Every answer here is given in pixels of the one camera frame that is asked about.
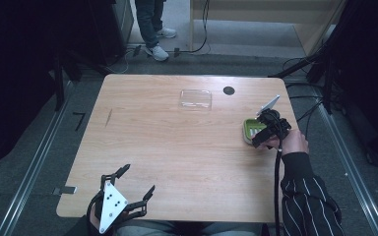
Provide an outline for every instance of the hand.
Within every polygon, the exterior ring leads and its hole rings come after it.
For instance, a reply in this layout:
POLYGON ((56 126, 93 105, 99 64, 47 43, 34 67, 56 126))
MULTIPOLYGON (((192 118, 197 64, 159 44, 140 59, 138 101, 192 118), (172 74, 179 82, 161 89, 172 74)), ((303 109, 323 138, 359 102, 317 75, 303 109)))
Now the hand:
MULTIPOLYGON (((279 138, 274 136, 267 141, 260 144, 258 148, 263 149, 267 146, 278 148, 279 138)), ((299 130, 290 130, 289 134, 283 140, 282 155, 289 154, 291 152, 306 152, 309 153, 308 142, 305 136, 299 130)))

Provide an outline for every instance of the leg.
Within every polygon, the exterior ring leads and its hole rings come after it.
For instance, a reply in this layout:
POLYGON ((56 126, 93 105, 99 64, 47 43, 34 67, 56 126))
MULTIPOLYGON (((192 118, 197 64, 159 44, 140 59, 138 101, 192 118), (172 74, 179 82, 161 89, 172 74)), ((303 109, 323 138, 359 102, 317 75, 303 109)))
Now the leg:
POLYGON ((262 230, 261 223, 231 223, 215 222, 204 223, 202 235, 210 236, 259 236, 262 230))
POLYGON ((114 236, 173 236, 177 228, 173 222, 132 219, 115 230, 114 236))
POLYGON ((152 23, 157 0, 135 0, 140 34, 148 48, 158 45, 158 37, 152 23))
POLYGON ((164 6, 164 0, 155 0, 155 10, 154 15, 152 17, 152 24, 155 31, 159 31, 162 29, 162 11, 164 6))

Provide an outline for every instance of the green object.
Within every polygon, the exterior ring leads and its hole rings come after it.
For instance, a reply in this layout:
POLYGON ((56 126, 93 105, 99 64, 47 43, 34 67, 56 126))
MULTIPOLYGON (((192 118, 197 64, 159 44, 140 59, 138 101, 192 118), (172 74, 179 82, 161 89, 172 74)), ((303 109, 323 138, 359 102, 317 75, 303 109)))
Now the green object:
POLYGON ((265 128, 266 128, 266 125, 263 123, 260 123, 256 119, 245 120, 242 126, 242 131, 244 134, 244 141, 247 144, 251 145, 253 143, 252 137, 254 137, 257 133, 259 133, 265 128))

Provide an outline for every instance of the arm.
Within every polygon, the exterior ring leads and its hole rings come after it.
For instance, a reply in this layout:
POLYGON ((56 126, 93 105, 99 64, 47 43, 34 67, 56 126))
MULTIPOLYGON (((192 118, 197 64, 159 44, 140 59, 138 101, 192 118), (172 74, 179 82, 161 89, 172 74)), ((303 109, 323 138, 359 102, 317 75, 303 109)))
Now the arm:
POLYGON ((312 172, 309 155, 292 152, 283 156, 283 163, 282 209, 287 235, 344 235, 341 211, 324 181, 312 172))

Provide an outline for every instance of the black round hole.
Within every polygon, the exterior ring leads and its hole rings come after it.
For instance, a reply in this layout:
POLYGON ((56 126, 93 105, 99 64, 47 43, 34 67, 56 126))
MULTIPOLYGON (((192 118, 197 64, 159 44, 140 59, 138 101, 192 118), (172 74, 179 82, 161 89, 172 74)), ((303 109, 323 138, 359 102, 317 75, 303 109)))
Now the black round hole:
POLYGON ((233 87, 225 87, 223 88, 223 93, 233 95, 235 93, 235 89, 233 87))

